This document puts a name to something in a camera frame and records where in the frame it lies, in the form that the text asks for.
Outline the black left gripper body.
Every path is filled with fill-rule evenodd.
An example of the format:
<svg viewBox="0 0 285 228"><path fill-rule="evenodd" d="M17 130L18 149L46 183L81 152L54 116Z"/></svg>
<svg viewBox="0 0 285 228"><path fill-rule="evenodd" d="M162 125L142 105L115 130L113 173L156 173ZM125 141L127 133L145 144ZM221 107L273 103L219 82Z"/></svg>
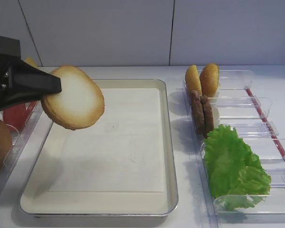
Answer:
<svg viewBox="0 0 285 228"><path fill-rule="evenodd" d="M0 36L0 111L6 106L6 96L11 89L12 65L20 59L20 41Z"/></svg>

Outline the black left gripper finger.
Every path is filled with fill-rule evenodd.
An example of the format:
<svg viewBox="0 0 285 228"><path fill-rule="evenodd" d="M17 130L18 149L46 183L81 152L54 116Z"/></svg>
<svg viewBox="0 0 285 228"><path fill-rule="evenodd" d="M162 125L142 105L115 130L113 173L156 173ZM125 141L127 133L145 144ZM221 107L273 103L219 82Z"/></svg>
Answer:
<svg viewBox="0 0 285 228"><path fill-rule="evenodd" d="M4 107L37 101L44 95L58 94L61 91L59 77L19 60L9 67L8 86L4 92Z"/></svg>

